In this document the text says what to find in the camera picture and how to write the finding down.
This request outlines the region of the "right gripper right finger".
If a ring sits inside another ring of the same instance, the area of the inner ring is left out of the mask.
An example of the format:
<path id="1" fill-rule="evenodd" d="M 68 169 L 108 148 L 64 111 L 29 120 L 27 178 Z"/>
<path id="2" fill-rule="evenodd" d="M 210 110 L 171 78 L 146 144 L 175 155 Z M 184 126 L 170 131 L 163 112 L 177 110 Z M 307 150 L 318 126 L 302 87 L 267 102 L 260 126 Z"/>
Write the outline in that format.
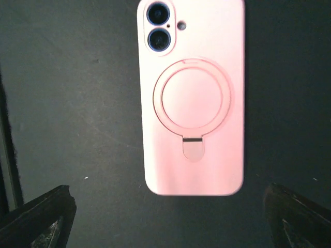
<path id="1" fill-rule="evenodd" d="M 264 195 L 264 212 L 274 247 L 330 247 L 330 210 L 272 183 Z"/>

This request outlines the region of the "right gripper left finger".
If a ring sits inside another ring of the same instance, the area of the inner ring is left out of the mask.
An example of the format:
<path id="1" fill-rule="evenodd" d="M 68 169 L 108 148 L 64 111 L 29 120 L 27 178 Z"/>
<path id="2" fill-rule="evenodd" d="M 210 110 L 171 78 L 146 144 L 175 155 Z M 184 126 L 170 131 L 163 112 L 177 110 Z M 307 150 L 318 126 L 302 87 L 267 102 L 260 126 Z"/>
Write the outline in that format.
<path id="1" fill-rule="evenodd" d="M 1 247 L 66 247 L 76 210 L 59 185 L 1 218 Z"/>

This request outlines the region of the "pink cased phone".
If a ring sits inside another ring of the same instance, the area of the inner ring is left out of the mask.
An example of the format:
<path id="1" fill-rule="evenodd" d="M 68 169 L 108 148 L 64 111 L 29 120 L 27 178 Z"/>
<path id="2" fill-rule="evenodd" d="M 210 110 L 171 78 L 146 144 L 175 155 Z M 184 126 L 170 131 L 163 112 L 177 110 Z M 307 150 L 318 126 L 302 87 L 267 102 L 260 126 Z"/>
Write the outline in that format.
<path id="1" fill-rule="evenodd" d="M 140 1 L 145 181 L 228 196 L 244 182 L 245 2 Z"/>

